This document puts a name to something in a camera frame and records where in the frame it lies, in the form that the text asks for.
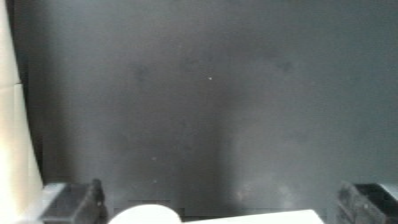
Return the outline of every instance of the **black plastic part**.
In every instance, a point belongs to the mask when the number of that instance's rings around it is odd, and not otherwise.
[[[107,222],[101,182],[68,184],[41,215],[45,224],[101,224]]]
[[[379,184],[345,183],[338,223],[398,224],[398,201]]]

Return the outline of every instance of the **gray panel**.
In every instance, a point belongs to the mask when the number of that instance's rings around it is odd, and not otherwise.
[[[315,208],[398,179],[395,1],[16,1],[46,181],[110,214]]]

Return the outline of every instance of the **dark gray surface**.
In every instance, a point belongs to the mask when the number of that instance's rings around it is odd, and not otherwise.
[[[398,180],[396,1],[16,1],[45,180],[110,215],[315,208]]]

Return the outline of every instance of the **white round object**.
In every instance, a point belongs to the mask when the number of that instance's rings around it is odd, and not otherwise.
[[[181,224],[181,220],[165,206],[141,205],[117,214],[109,224]]]

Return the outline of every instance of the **gray background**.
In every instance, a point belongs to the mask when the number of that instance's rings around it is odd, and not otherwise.
[[[110,216],[316,209],[398,181],[396,1],[14,2],[45,181],[103,181]]]

